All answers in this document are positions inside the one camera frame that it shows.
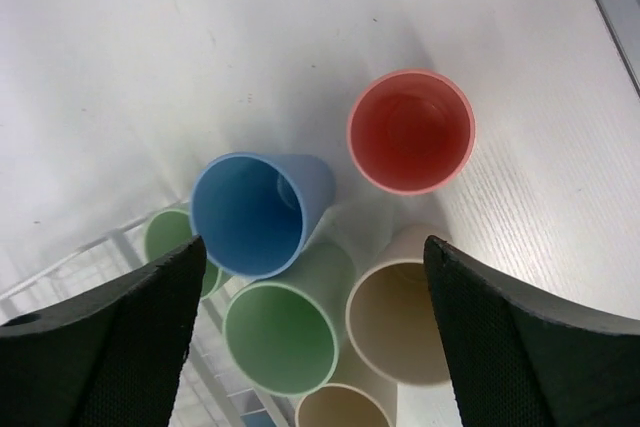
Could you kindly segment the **light blue cup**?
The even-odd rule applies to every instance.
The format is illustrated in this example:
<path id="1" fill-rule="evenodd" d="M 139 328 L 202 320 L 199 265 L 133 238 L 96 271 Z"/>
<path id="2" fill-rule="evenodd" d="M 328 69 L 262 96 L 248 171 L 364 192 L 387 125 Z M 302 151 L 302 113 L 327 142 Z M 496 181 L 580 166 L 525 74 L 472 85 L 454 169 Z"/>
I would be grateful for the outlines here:
<path id="1" fill-rule="evenodd" d="M 274 427 L 275 424 L 266 410 L 245 414 L 241 417 L 246 427 Z"/>

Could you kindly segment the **beige cup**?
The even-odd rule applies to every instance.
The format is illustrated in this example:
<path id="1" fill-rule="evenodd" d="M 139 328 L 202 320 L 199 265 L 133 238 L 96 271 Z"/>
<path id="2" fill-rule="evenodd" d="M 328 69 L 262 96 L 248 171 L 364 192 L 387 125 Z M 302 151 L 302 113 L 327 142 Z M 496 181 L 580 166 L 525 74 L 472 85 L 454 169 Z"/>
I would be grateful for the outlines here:
<path id="1" fill-rule="evenodd" d="M 397 419 L 397 384 L 368 367 L 346 344 L 331 379 L 295 409 L 298 427 L 389 427 Z"/>
<path id="2" fill-rule="evenodd" d="M 424 266 L 431 235 L 444 236 L 425 224 L 397 231 L 352 287 L 345 311 L 349 338 L 364 363 L 410 386 L 450 379 Z"/>

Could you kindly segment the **green cup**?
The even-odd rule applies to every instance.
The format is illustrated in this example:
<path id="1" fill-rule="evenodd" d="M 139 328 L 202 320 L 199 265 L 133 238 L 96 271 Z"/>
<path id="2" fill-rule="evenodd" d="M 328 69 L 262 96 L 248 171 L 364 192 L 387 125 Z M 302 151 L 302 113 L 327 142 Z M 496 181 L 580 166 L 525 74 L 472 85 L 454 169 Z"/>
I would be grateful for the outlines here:
<path id="1" fill-rule="evenodd" d="M 341 247 L 317 243 L 283 273 L 241 289 L 223 318 L 238 369 L 276 396 L 304 396 L 325 385 L 346 339 L 345 307 L 356 273 Z"/>
<path id="2" fill-rule="evenodd" d="M 151 216 L 145 223 L 143 235 L 145 260 L 147 262 L 156 260 L 192 237 L 193 232 L 186 204 L 179 204 L 161 210 Z M 230 279 L 230 274 L 208 261 L 202 281 L 200 298 L 206 298 L 219 291 Z"/>

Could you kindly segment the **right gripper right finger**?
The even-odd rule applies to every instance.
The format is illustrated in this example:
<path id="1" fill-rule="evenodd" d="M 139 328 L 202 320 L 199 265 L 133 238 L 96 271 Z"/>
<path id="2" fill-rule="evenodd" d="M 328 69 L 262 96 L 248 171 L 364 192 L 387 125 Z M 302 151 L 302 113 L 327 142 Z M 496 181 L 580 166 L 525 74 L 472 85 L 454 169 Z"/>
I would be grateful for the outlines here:
<path id="1" fill-rule="evenodd" d="M 638 425 L 638 320 L 553 295 L 435 235 L 423 258 L 463 425 Z"/>

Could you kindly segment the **pink cup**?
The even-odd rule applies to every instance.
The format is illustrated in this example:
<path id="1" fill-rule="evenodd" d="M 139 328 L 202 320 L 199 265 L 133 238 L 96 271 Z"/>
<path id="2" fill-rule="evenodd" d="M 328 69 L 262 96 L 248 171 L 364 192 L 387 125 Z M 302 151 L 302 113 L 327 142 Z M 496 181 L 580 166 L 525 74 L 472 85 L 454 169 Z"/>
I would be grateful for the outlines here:
<path id="1" fill-rule="evenodd" d="M 467 96 L 433 71 L 404 69 L 371 82 L 348 117 L 354 165 L 373 185 L 422 195 L 454 179 L 471 157 L 476 122 Z"/>

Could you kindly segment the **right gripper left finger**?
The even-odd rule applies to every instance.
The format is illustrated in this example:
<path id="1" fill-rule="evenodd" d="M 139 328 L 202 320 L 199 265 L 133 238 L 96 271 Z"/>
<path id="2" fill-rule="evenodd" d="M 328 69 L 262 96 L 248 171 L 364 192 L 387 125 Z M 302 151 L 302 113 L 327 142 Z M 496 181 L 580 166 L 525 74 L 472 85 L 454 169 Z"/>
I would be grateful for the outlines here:
<path id="1" fill-rule="evenodd" d="M 168 425 L 205 267 L 205 245 L 195 236 L 130 273 L 2 324 L 2 425 Z"/>

